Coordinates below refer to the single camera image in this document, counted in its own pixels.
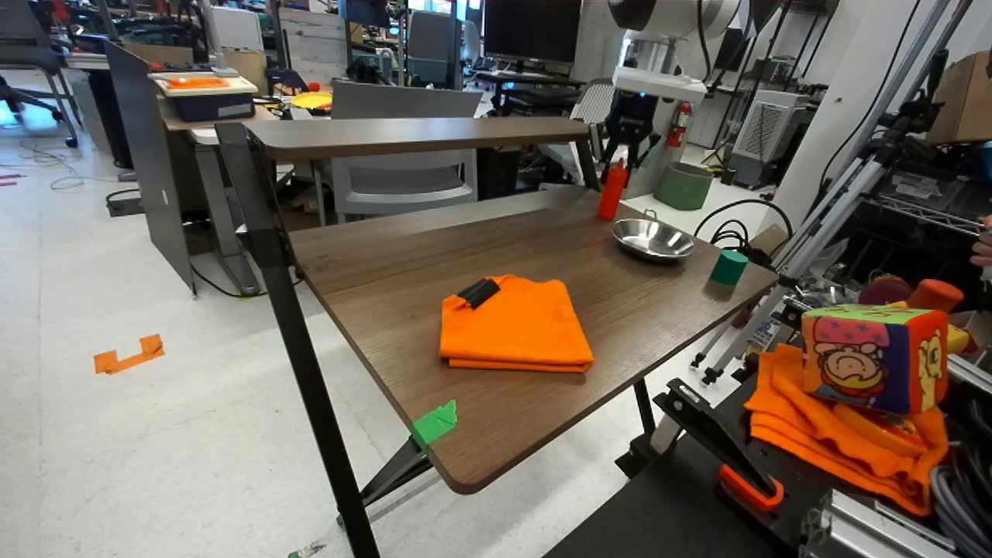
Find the folded orange towel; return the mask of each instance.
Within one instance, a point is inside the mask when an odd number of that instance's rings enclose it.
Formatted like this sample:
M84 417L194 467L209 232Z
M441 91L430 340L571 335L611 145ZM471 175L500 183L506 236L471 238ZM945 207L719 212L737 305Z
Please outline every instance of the folded orange towel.
M585 372L593 352L564 284L496 277L496 296L471 306L441 305L441 360L455 369Z
M845 417L802 392L802 352L779 349L764 355L756 392L748 399L751 439L767 441L865 493L887 496L900 508L926 517L931 473L949 452L940 410L904 420L920 452L879 443Z

